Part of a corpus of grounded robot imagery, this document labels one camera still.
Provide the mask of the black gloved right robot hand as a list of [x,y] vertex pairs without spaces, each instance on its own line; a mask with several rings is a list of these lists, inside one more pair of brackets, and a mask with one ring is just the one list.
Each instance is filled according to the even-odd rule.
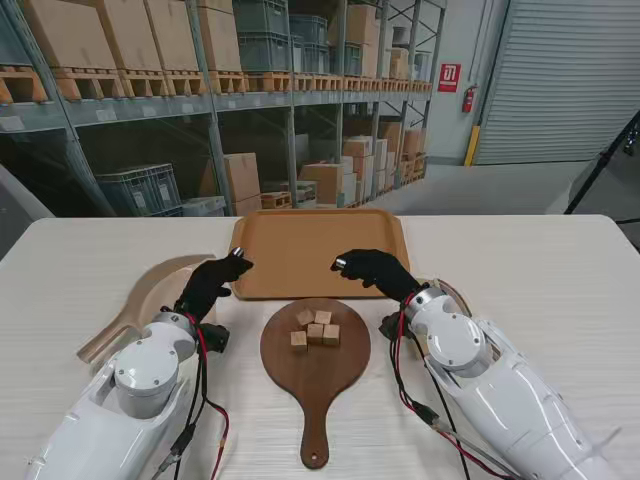
[[339,255],[330,267],[364,288],[375,286],[384,296],[399,303],[422,289],[421,284],[392,254],[376,249],[353,249]]

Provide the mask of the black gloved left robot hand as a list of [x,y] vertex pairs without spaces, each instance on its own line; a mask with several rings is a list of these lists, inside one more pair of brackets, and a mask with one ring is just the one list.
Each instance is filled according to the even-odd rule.
[[208,260],[191,274],[173,311],[202,321],[218,298],[229,297],[231,290],[225,284],[237,281],[254,264],[243,256],[229,254],[218,260]]

